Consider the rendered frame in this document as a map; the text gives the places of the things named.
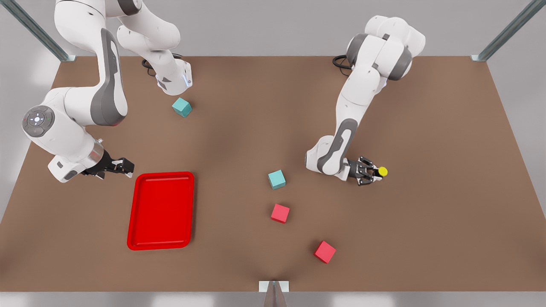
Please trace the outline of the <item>red rectangular tray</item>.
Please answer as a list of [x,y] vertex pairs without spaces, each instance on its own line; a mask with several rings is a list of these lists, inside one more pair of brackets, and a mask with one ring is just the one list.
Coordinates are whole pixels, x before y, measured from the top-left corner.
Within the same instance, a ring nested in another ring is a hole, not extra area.
[[194,175],[148,173],[135,181],[127,246],[133,251],[178,249],[191,241]]

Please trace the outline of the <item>teal cube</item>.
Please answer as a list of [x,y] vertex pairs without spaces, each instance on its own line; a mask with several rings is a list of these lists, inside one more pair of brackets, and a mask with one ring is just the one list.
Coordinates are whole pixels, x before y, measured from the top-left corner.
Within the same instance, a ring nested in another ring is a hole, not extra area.
[[172,104],[172,108],[178,115],[182,117],[187,117],[192,111],[190,103],[182,98],[177,98],[176,101]]
[[277,190],[278,188],[285,186],[285,177],[281,170],[269,173],[268,180],[273,190]]

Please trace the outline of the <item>red cube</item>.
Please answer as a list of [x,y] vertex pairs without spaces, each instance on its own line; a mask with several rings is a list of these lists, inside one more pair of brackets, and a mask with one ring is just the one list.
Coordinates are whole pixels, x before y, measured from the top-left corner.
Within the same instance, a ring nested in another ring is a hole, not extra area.
[[326,241],[321,241],[314,251],[314,256],[324,264],[328,264],[334,256],[336,249]]
[[271,214],[271,219],[273,221],[280,222],[282,224],[285,224],[287,221],[287,217],[289,215],[290,208],[286,206],[282,206],[280,204],[275,204],[273,208],[273,212]]

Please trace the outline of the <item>silver frame post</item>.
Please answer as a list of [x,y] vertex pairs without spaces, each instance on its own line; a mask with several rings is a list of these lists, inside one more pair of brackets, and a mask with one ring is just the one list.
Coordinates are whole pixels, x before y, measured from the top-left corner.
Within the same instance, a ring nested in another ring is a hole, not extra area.
[[285,292],[289,292],[289,281],[259,281],[258,292],[265,292],[263,307],[287,307]]
[[519,29],[529,22],[544,6],[546,0],[531,0],[515,18],[477,55],[471,55],[474,62],[489,60]]
[[76,55],[67,54],[15,0],[0,0],[0,4],[61,62],[76,60]]

